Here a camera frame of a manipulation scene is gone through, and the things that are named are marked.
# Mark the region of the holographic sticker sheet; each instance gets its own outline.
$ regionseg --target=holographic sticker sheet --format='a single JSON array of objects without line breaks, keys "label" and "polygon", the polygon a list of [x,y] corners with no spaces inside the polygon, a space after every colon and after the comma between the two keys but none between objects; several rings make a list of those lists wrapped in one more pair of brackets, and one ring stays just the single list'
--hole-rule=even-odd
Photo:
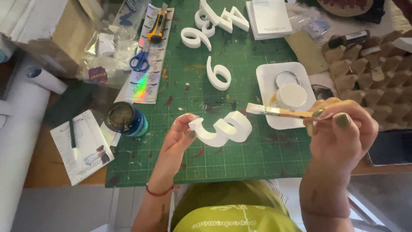
[{"label": "holographic sticker sheet", "polygon": [[[142,33],[139,39],[139,47],[136,54],[138,54],[145,45],[150,43],[147,34],[152,29],[159,11],[160,8],[150,4],[147,7],[145,22],[143,23]],[[147,58],[150,65],[149,70],[145,73],[136,71],[131,72],[129,85],[127,86],[125,94],[126,101],[144,104],[156,103],[173,13],[174,8],[167,9],[167,21],[163,30],[163,40],[158,44],[150,44],[149,55]]]}]

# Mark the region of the blue container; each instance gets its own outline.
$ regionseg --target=blue container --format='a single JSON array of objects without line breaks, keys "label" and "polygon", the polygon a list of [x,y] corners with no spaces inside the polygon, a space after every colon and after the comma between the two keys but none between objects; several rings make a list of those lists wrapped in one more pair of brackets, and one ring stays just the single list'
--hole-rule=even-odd
[{"label": "blue container", "polygon": [[142,136],[148,128],[145,116],[128,102],[114,103],[107,111],[104,123],[110,130],[132,137]]}]

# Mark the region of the green cutting mat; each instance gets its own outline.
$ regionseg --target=green cutting mat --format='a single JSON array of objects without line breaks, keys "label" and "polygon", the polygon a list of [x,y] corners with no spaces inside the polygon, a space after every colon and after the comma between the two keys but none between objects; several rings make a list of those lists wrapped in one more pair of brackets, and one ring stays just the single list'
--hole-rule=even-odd
[{"label": "green cutting mat", "polygon": [[[235,6],[248,19],[242,0],[208,3],[218,15],[223,8],[230,11]],[[153,5],[160,7],[161,2],[155,0]],[[157,102],[135,104],[146,116],[149,129],[142,137],[122,136],[118,146],[111,147],[115,160],[108,165],[106,187],[145,185],[176,117],[194,113],[204,118],[206,130],[215,132],[213,124],[229,112],[246,114],[248,102],[262,103],[255,72],[259,65],[297,61],[283,38],[254,41],[251,29],[246,32],[235,25],[232,34],[216,27],[215,35],[209,38],[211,52],[204,44],[197,49],[188,48],[182,43],[180,31],[196,27],[194,14],[199,1],[173,0],[169,7],[174,7],[175,13],[163,67],[167,71],[160,82]],[[208,56],[212,56],[212,68],[221,64],[229,69],[232,83],[228,90],[222,92],[210,84],[206,74]],[[311,156],[306,129],[274,130],[265,116],[246,115],[253,130],[245,142],[229,140],[219,148],[196,140],[183,156],[175,183],[301,177]]]}]

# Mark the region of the white cup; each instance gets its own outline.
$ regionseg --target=white cup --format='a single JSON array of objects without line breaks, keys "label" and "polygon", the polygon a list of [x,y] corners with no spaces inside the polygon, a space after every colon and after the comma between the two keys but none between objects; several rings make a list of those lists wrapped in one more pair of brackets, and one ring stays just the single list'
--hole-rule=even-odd
[{"label": "white cup", "polygon": [[282,86],[270,99],[270,106],[295,110],[306,103],[305,89],[295,83]]}]

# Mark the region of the egg carton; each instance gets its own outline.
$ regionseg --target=egg carton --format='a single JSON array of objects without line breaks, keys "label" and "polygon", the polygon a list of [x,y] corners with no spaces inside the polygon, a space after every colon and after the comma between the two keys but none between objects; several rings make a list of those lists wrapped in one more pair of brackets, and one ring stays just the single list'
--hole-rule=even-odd
[{"label": "egg carton", "polygon": [[367,43],[322,49],[339,98],[361,104],[381,130],[412,129],[412,55],[391,43],[399,37],[412,30],[372,37],[380,48],[374,53],[362,54]]}]

